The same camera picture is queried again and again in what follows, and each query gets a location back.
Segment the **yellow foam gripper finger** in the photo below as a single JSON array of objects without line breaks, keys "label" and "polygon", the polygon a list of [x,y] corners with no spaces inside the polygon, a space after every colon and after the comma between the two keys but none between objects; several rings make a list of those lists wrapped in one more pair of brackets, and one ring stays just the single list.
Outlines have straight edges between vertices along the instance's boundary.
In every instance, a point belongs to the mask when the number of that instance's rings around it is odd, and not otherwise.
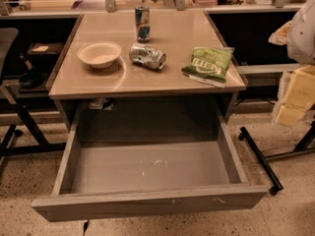
[{"label": "yellow foam gripper finger", "polygon": [[297,124],[315,104],[315,66],[304,65],[284,72],[279,85],[278,101],[273,109],[274,122],[283,126]]}]

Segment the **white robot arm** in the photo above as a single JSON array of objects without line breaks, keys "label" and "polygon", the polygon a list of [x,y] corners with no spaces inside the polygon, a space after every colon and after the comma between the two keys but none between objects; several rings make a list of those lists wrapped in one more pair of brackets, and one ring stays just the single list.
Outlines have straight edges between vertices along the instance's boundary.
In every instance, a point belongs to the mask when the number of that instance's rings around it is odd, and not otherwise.
[{"label": "white robot arm", "polygon": [[271,34],[268,41],[285,45],[287,56],[299,67],[279,89],[275,122],[293,126],[315,104],[315,0],[306,0],[292,20]]}]

